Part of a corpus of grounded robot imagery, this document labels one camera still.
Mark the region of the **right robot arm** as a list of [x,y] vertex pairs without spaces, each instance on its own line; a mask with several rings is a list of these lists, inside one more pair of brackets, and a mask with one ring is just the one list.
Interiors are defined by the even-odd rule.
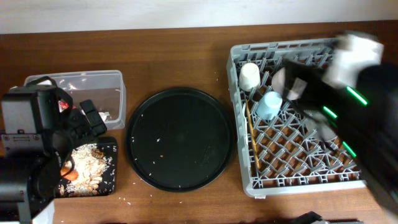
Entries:
[[361,169],[376,202],[397,214],[397,66],[381,61],[384,46],[370,34],[347,31],[333,48],[327,68],[283,59],[282,97],[317,111]]

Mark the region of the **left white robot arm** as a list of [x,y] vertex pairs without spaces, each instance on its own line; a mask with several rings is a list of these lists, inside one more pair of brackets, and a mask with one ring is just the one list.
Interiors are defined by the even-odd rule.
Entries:
[[107,127],[91,100],[60,111],[58,102],[4,102],[1,220],[30,223],[55,198],[72,151]]

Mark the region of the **grey round plate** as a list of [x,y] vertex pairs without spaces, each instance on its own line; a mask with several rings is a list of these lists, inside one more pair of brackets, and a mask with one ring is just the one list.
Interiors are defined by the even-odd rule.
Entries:
[[[327,118],[322,115],[320,112],[317,111],[312,111],[312,110],[305,110],[305,112],[312,118],[319,120],[319,121],[323,121],[326,122]],[[305,127],[307,128],[308,132],[313,132],[315,131],[315,134],[313,135],[313,137],[317,140],[322,140],[324,139],[325,141],[331,141],[334,138],[336,138],[336,134],[334,133],[334,131],[327,126],[325,123],[321,123],[321,124],[317,124],[316,122],[314,122],[311,119],[308,119]]]

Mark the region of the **cream white cup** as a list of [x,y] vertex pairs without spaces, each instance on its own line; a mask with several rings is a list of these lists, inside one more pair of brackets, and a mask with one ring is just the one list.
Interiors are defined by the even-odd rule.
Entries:
[[255,63],[246,63],[239,73],[238,84],[243,91],[259,88],[261,84],[259,67]]

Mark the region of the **wooden chopstick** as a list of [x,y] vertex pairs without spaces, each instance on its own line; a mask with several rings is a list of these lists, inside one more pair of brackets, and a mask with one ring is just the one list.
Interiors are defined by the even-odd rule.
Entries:
[[251,143],[252,143],[252,148],[254,151],[254,160],[255,160],[255,164],[256,164],[256,169],[257,169],[257,171],[259,171],[261,166],[260,166],[259,158],[257,155],[257,147],[256,147],[255,138],[254,138],[255,136],[254,136],[254,129],[252,126],[251,112],[249,109],[249,103],[248,103],[247,99],[245,99],[245,104],[246,104],[246,114],[247,114],[248,123],[249,123],[249,131],[250,131],[250,135],[251,135]]

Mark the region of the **orange carrot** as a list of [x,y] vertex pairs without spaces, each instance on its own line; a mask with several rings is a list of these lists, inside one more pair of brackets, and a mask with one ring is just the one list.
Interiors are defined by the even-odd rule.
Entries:
[[78,178],[78,172],[75,171],[75,170],[70,170],[70,169],[67,169],[67,168],[62,168],[61,171],[60,171],[60,173],[61,173],[61,176],[62,176],[63,178],[65,178],[65,179],[67,179],[67,180],[70,180],[70,181],[77,180],[77,178]]

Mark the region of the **white tissue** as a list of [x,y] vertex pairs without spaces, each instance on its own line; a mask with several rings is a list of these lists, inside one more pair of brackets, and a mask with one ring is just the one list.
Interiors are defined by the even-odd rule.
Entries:
[[109,112],[99,112],[101,119],[105,122],[111,119],[111,115]]

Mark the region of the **light blue cup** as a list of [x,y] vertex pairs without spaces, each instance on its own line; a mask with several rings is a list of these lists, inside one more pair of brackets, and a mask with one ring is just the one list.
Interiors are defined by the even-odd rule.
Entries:
[[267,92],[259,101],[256,114],[266,120],[270,121],[278,115],[282,105],[282,97],[276,91]]

